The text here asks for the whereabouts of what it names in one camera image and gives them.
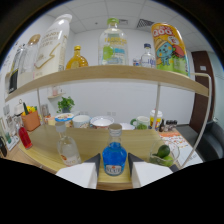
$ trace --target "wooden shelf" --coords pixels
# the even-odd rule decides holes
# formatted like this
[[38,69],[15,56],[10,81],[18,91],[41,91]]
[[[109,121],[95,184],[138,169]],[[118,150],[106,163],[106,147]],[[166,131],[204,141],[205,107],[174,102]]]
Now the wooden shelf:
[[[128,158],[125,163],[124,172],[121,175],[113,177],[107,175],[104,171],[102,151],[107,146],[109,138],[108,130],[67,128],[66,134],[75,140],[82,162],[100,153],[101,161],[98,183],[109,185],[131,184]],[[152,143],[160,139],[159,134],[153,129],[123,130],[121,138],[122,145],[126,149],[127,153],[130,152],[144,161],[148,161]],[[26,150],[22,143],[19,145],[21,151],[28,157],[54,172],[65,167],[57,151],[59,135],[54,126],[41,125],[30,134],[30,139],[33,144],[30,149]]]
[[19,96],[20,94],[40,87],[71,81],[96,79],[141,80],[148,81],[152,84],[159,84],[161,86],[192,91],[206,97],[209,95],[208,88],[180,73],[127,65],[101,65],[64,70],[43,76],[25,84],[21,88],[9,94],[5,99],[5,102]]
[[48,98],[48,99],[53,99],[53,98],[62,96],[62,95],[64,95],[64,94],[65,94],[65,93],[60,93],[60,94],[58,94],[58,95],[56,95],[56,96],[48,96],[47,98]]

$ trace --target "bottle label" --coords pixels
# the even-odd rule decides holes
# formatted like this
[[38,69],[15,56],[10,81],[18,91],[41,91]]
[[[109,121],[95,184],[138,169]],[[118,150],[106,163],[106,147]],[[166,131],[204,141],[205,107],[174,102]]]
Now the bottle label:
[[64,155],[61,155],[61,158],[66,166],[73,166],[79,163],[76,156],[66,157]]
[[106,165],[106,173],[110,175],[118,175],[121,173],[121,166]]

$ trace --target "cup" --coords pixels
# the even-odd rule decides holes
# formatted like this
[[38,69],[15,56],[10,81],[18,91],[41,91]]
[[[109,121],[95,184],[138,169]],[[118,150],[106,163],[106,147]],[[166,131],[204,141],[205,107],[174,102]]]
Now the cup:
[[72,119],[74,128],[88,128],[90,117],[87,115],[78,115]]
[[[170,148],[170,153],[168,154],[168,157],[165,156],[165,157],[163,157],[164,159],[160,158],[159,156],[156,155],[158,153],[159,148],[162,145],[167,145]],[[149,152],[148,161],[149,161],[149,163],[153,163],[153,164],[160,165],[160,166],[170,167],[173,164],[176,164],[176,166],[179,166],[177,164],[179,155],[180,155],[180,150],[179,150],[179,147],[175,143],[168,141],[168,140],[161,139],[161,140],[155,141],[152,144],[152,146],[150,148],[150,152]]]
[[139,116],[131,120],[130,124],[134,125],[136,129],[148,129],[150,119],[148,117]]
[[7,142],[10,144],[12,142],[11,138],[10,138],[10,135],[9,135],[9,132],[6,132],[5,133],[5,137],[7,139]]

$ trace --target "bottle cap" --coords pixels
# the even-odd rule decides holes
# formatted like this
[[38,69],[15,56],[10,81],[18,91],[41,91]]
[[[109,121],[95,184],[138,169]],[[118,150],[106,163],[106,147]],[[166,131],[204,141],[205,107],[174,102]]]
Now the bottle cap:
[[70,14],[61,15],[61,16],[57,17],[54,22],[56,22],[57,20],[62,20],[62,19],[66,19],[70,23],[72,20],[72,15],[70,15]]
[[107,25],[110,24],[110,23],[117,23],[117,24],[119,24],[119,19],[117,19],[117,18],[109,18],[107,20]]
[[146,47],[151,48],[151,45],[150,44],[144,44],[144,48],[146,48]]
[[65,122],[57,122],[55,124],[55,127],[56,127],[57,132],[65,132],[66,131]]
[[81,50],[81,46],[76,45],[76,46],[74,47],[74,50]]
[[28,45],[36,44],[38,43],[39,40],[40,40],[40,34],[35,34],[30,38]]
[[108,127],[110,135],[113,137],[119,137],[121,135],[122,132],[122,126],[120,124],[111,124]]

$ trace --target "bowl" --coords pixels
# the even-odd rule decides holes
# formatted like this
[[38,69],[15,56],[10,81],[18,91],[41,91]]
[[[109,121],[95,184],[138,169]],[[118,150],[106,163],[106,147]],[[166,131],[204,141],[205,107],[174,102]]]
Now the bowl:
[[[169,146],[169,148],[170,148],[170,153],[168,155],[169,159],[163,159],[163,158],[160,158],[156,155],[158,153],[158,149],[160,148],[161,145],[168,145]],[[161,139],[161,140],[155,141],[152,144],[150,152],[149,152],[148,162],[153,163],[153,164],[157,164],[157,165],[160,165],[160,166],[167,166],[167,167],[170,167],[173,164],[178,166],[179,155],[180,155],[180,150],[179,150],[179,147],[175,143],[173,143],[171,141],[168,141],[168,140],[163,141]]]
[[108,129],[109,125],[114,123],[114,119],[109,116],[97,116],[90,120],[90,124],[95,129]]
[[66,122],[66,121],[70,121],[72,120],[72,118],[74,117],[75,115],[72,114],[72,113],[63,113],[63,114],[59,114],[55,117],[55,121],[57,122]]
[[135,126],[128,123],[120,123],[122,130],[134,130]]

